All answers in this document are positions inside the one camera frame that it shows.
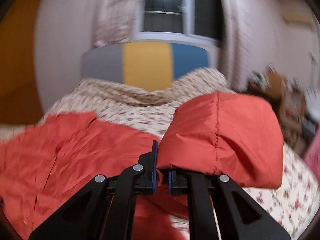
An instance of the pink fabric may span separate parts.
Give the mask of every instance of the pink fabric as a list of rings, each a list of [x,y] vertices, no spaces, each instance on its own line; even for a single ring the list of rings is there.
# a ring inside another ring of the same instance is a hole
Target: pink fabric
[[[304,157],[304,161],[320,182],[320,129],[318,129],[312,145]]]

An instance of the multicolored headboard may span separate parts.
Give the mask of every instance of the multicolored headboard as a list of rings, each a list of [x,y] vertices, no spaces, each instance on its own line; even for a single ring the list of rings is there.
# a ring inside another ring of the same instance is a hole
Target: multicolored headboard
[[[124,83],[148,91],[162,90],[172,80],[209,66],[205,49],[178,43],[130,42],[87,51],[82,77]]]

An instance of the window pane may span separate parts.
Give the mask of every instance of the window pane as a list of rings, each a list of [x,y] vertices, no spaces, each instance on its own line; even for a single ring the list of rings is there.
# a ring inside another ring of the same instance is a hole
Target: window pane
[[[182,0],[146,0],[145,32],[182,33]]]
[[[195,34],[222,39],[221,0],[195,0]]]

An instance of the red fabric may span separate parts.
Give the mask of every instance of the red fabric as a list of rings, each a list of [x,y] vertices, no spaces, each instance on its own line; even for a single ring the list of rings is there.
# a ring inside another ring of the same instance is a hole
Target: red fabric
[[[124,125],[97,121],[94,113],[49,116],[43,126],[0,146],[4,213],[27,240],[95,175],[120,174],[149,152],[155,139]],[[141,196],[133,228],[133,239],[183,240],[167,213]]]
[[[227,174],[242,187],[278,188],[283,136],[270,104],[214,93],[180,106],[165,133],[157,168]]]

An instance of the stitching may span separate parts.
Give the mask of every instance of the stitching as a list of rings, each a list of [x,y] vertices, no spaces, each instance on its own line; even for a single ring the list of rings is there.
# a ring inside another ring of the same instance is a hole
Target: stitching
[[[216,154],[216,167],[214,168],[213,172],[216,172],[217,168],[218,168],[218,155],[217,155],[217,144],[218,144],[218,137],[219,137],[219,92],[217,92],[217,124],[216,124],[216,142],[214,144],[214,150],[215,150],[215,154]]]

